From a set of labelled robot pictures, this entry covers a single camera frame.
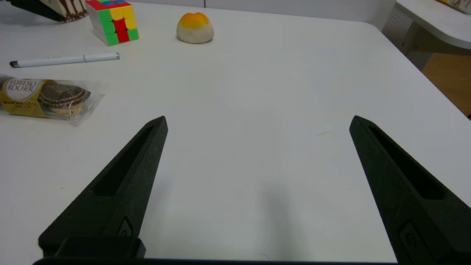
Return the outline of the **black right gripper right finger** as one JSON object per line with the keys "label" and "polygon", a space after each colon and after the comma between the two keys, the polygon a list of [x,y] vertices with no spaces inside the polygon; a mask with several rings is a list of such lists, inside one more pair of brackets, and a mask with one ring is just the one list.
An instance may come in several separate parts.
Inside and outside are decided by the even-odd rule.
{"label": "black right gripper right finger", "polygon": [[380,127],[349,131],[399,264],[469,264],[471,210]]}

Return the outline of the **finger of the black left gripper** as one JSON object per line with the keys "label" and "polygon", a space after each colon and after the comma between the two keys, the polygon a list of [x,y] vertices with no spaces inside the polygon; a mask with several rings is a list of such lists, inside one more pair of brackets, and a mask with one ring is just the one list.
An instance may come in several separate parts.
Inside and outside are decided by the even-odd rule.
{"label": "finger of the black left gripper", "polygon": [[45,3],[42,3],[40,0],[11,0],[10,4],[14,7],[18,7],[30,13],[46,17],[50,20],[57,22],[65,21],[65,17],[62,14],[56,12],[54,9]]}

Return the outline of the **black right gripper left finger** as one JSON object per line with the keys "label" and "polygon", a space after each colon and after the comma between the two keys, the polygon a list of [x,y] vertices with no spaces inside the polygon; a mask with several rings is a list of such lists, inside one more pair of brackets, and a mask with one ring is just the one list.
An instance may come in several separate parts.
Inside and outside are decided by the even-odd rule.
{"label": "black right gripper left finger", "polygon": [[143,258],[139,239],[168,132],[145,124],[39,236],[44,258]]}

